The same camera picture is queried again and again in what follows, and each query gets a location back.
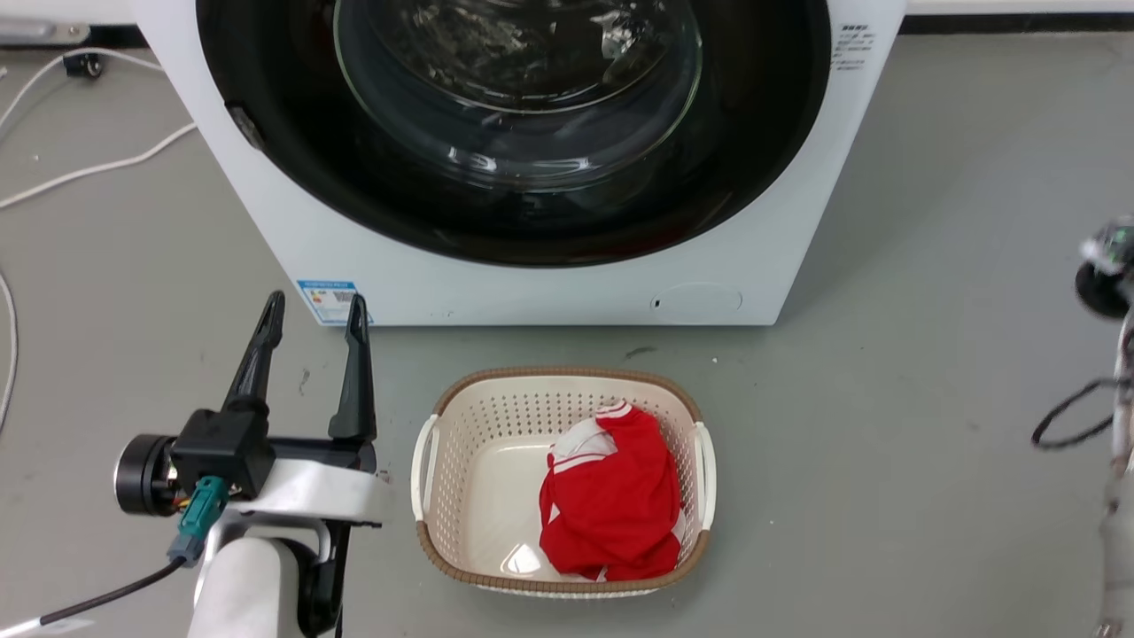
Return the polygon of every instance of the connector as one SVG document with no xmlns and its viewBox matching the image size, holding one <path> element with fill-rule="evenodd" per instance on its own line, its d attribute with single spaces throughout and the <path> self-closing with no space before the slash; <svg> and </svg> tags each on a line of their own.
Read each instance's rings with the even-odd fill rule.
<svg viewBox="0 0 1134 638">
<path fill-rule="evenodd" d="M 166 552 L 170 561 L 181 558 L 185 559 L 184 567 L 196 567 L 205 551 L 209 530 L 228 505 L 228 484 L 219 477 L 203 477 L 197 482 L 189 505 L 177 524 L 177 538 Z"/>
</svg>

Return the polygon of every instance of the concrete floor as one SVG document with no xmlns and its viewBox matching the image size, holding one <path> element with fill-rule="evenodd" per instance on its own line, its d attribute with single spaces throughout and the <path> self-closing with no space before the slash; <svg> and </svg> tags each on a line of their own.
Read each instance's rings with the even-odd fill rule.
<svg viewBox="0 0 1134 638">
<path fill-rule="evenodd" d="M 0 104 L 41 61 L 0 57 Z M 186 121 L 160 75 L 121 63 L 35 95 L 0 145 L 0 196 Z M 1044 456 L 1027 437 L 1111 366 L 1117 327 L 1070 281 L 1080 239 L 1134 205 L 1132 103 L 1134 35 L 905 37 L 778 326 L 375 334 L 380 462 L 403 490 L 392 522 L 353 539 L 346 635 L 1086 635 L 1107 446 Z M 164 562 L 174 524 L 121 514 L 111 470 L 134 435 L 218 405 L 273 288 L 293 308 L 273 432 L 325 432 L 341 337 L 302 308 L 198 136 L 0 212 L 0 267 L 22 322 L 0 627 Z M 679 586 L 517 599 L 450 581 L 420 551 L 405 488 L 433 402 L 477 369 L 552 364 L 658 373 L 702 406 L 719 508 Z M 1106 401 L 1093 408 L 1082 423 Z M 181 635 L 193 584 L 84 614 L 82 635 Z"/>
</svg>

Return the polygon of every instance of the white cable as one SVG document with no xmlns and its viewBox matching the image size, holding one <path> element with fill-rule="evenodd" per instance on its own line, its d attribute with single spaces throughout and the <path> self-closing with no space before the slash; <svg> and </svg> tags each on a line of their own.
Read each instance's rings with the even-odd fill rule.
<svg viewBox="0 0 1134 638">
<path fill-rule="evenodd" d="M 149 69 L 153 69 L 153 70 L 158 70 L 158 71 L 164 71 L 164 69 L 162 69 L 160 65 L 156 65 L 156 63 L 151 62 L 149 60 L 143 60 L 142 58 L 135 58 L 134 56 L 127 56 L 126 53 L 119 53 L 118 51 L 113 51 L 113 50 L 110 50 L 110 49 L 100 49 L 100 48 L 94 48 L 94 46 L 87 46 L 87 48 L 83 48 L 83 49 L 75 49 L 75 50 L 71 50 L 71 51 L 67 51 L 66 53 L 64 53 L 61 56 L 57 56 L 50 62 L 48 62 L 46 65 L 44 65 L 43 68 L 41 68 L 39 71 L 36 71 L 35 75 L 33 75 L 32 78 L 27 80 L 27 83 L 24 85 L 24 87 L 20 88 L 18 93 L 16 93 L 16 99 L 12 100 L 10 104 L 8 104 L 8 109 L 5 110 L 5 112 L 3 112 L 2 116 L 0 116 L 0 131 L 3 130 L 5 122 L 7 122 L 8 118 L 11 117 L 12 111 L 16 110 L 16 105 L 19 103 L 20 100 L 24 99 L 24 96 L 27 94 L 27 92 L 32 88 L 33 84 L 35 84 L 41 77 L 43 77 L 44 75 L 46 75 L 51 69 L 56 68 L 56 66 L 59 62 L 61 62 L 64 60 L 64 58 L 69 58 L 69 57 L 73 57 L 73 56 L 83 56 L 83 54 L 86 54 L 86 53 L 99 53 L 100 56 L 107 56 L 107 57 L 111 57 L 111 58 L 118 58 L 120 60 L 126 60 L 128 62 L 133 62 L 135 65 L 149 68 Z M 103 164 L 100 164 L 100 165 L 93 165 L 91 168 L 84 168 L 82 170 L 76 170 L 74 172 L 69 172 L 69 173 L 64 175 L 61 177 L 57 177 L 57 178 L 54 178 L 54 179 L 52 179 L 52 180 L 50 180 L 50 181 L 48 181 L 45 184 L 41 184 L 41 185 L 39 185 L 39 186 L 34 187 L 34 188 L 24 190 L 23 193 L 12 195 L 12 196 L 3 199 L 3 201 L 0 201 L 0 210 L 3 210 L 3 209 L 6 209 L 8 206 L 11 206 L 11 205 L 15 205 L 15 204 L 17 204 L 17 203 L 19 203 L 19 202 L 22 202 L 24 199 L 27 199 L 29 197 L 34 197 L 35 195 L 39 195 L 40 193 L 43 193 L 44 190 L 50 190 L 51 188 L 54 188 L 56 186 L 60 186 L 62 184 L 66 184 L 68 181 L 73 181 L 75 179 L 79 179 L 82 177 L 86 177 L 88 175 L 95 175 L 98 172 L 105 172 L 108 170 L 115 170 L 115 169 L 118 169 L 118 168 L 126 168 L 128 165 L 134 165 L 134 164 L 137 164 L 137 163 L 142 163 L 142 162 L 146 161 L 147 159 L 152 158 L 153 155 L 160 153 L 167 146 L 169 146 L 174 142 L 180 139 L 181 137 L 184 137 L 185 135 L 187 135 L 188 133 L 191 133 L 192 130 L 194 130 L 196 127 L 197 127 L 196 124 L 188 124 L 186 126 L 183 126 L 181 128 L 178 128 L 172 135 L 170 135 L 169 137 L 166 137 L 164 139 L 162 139 L 161 142 L 159 142 L 156 146 L 150 148 L 149 151 L 142 153 L 141 155 L 133 156 L 133 158 L 129 158 L 129 159 L 119 160 L 119 161 L 113 161 L 113 162 L 109 162 L 109 163 L 103 163 Z M 10 363 L 8 365 L 8 382 L 5 384 L 3 394 L 0 395 L 0 432 L 3 432 L 5 420 L 8 417 L 8 408 L 11 406 L 11 393 L 12 393 L 12 390 L 15 389 L 15 386 L 16 386 L 16 363 L 17 363 L 17 359 L 18 359 L 18 356 L 19 356 L 19 352 L 18 352 L 18 349 L 19 349 L 19 339 L 18 339 L 18 333 L 16 332 L 16 301 L 15 301 L 15 299 L 11 296 L 11 288 L 8 287 L 8 281 L 5 280 L 2 271 L 0 271 L 0 291 L 3 292 L 5 301 L 8 305 L 8 317 L 9 317 L 8 327 L 9 327 L 9 335 L 11 338 L 11 360 L 10 360 Z"/>
<path fill-rule="evenodd" d="M 120 60 L 134 62 L 147 69 L 159 70 L 162 73 L 164 73 L 166 70 L 161 68 L 161 65 L 156 65 L 149 60 L 143 60 L 142 58 L 135 58 L 134 56 L 127 56 L 126 53 L 119 53 L 118 51 L 112 51 L 110 49 L 99 49 L 96 46 L 87 46 L 84 49 L 75 49 L 74 51 L 67 51 L 61 56 L 56 56 L 50 62 L 43 65 L 43 68 L 35 71 L 35 75 L 32 76 L 32 79 L 27 80 L 27 84 L 25 84 L 24 87 L 19 90 L 19 93 L 16 93 L 16 99 L 12 100 L 10 104 L 8 104 L 8 110 L 6 110 L 2 116 L 0 116 L 0 129 L 3 129 L 5 122 L 8 121 L 8 118 L 11 116 L 11 112 L 16 110 L 16 104 L 19 104 L 19 101 L 24 99 L 28 90 L 32 88 L 33 84 L 39 82 L 40 78 L 46 75 L 49 71 L 51 71 L 51 69 L 56 68 L 57 65 L 59 65 L 59 62 L 64 61 L 64 58 L 70 58 L 74 56 L 84 56 L 86 53 L 99 53 L 100 56 L 118 58 Z"/>
<path fill-rule="evenodd" d="M 152 158 L 153 155 L 160 153 L 161 151 L 166 150 L 166 146 L 172 144 L 174 142 L 176 142 L 178 139 L 180 139 L 181 137 L 184 137 L 188 133 L 192 133 L 193 130 L 196 130 L 196 128 L 197 128 L 196 124 L 186 124 L 185 126 L 183 126 L 183 127 L 178 128 L 176 131 L 174 131 L 172 135 L 170 135 L 169 137 L 166 137 L 164 139 L 162 139 L 161 142 L 159 142 L 156 146 L 150 148 L 149 151 L 142 153 L 141 155 L 133 156 L 133 158 L 129 158 L 129 159 L 112 161 L 110 163 L 103 163 L 103 164 L 99 164 L 99 165 L 92 165 L 91 168 L 84 168 L 82 170 L 76 170 L 75 172 L 68 172 L 67 175 L 64 175 L 64 176 L 60 176 L 60 177 L 56 177 L 51 181 L 46 181 L 46 182 L 40 184 L 39 186 L 36 186 L 34 188 L 29 188 L 27 190 L 24 190 L 23 193 L 19 193 L 17 195 L 12 195 L 12 196 L 10 196 L 10 197 L 8 197 L 6 199 L 0 199 L 0 210 L 3 210 L 3 209 L 6 209 L 6 207 L 8 207 L 8 206 L 10 206 L 12 204 L 17 204 L 17 203 L 19 203 L 19 202 L 22 202 L 22 201 L 24 201 L 24 199 L 26 199 L 28 197 L 34 197 L 35 195 L 39 195 L 40 193 L 42 193 L 44 190 L 50 190 L 51 188 L 54 188 L 56 186 L 60 186 L 62 184 L 66 184 L 68 181 L 73 181 L 73 180 L 78 179 L 81 177 L 87 177 L 90 175 L 95 175 L 98 172 L 105 172 L 108 170 L 115 170 L 115 169 L 118 169 L 118 168 L 126 168 L 128 165 L 134 165 L 136 163 L 142 163 L 145 160 L 147 160 L 147 159 Z"/>
<path fill-rule="evenodd" d="M 16 333 L 16 300 L 11 297 L 11 288 L 0 272 L 0 291 L 8 304 L 8 335 L 11 342 L 11 361 L 8 364 L 8 382 L 3 386 L 3 394 L 0 395 L 0 432 L 3 432 L 5 419 L 8 418 L 8 407 L 11 406 L 11 391 L 16 388 L 16 359 L 19 357 L 17 349 L 19 340 Z"/>
</svg>

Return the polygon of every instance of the plastic basket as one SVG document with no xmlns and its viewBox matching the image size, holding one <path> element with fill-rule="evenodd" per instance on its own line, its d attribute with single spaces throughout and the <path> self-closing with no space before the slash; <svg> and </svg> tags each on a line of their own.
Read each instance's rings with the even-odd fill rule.
<svg viewBox="0 0 1134 638">
<path fill-rule="evenodd" d="M 620 399 L 658 418 L 677 461 L 689 521 L 677 569 L 619 582 L 560 575 L 540 551 L 548 451 Z M 624 371 L 489 371 L 462 380 L 438 402 L 417 437 L 411 492 L 422 548 L 446 575 L 523 596 L 618 598 L 674 585 L 696 565 L 717 503 L 717 462 L 696 405 L 668 380 Z"/>
</svg>

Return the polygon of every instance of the front-loading washing machine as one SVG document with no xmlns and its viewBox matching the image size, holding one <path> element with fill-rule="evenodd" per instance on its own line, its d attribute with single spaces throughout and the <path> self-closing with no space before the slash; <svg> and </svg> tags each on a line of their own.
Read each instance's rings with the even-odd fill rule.
<svg viewBox="0 0 1134 638">
<path fill-rule="evenodd" d="M 776 322 L 905 0 L 137 0 L 323 325 Z"/>
</svg>

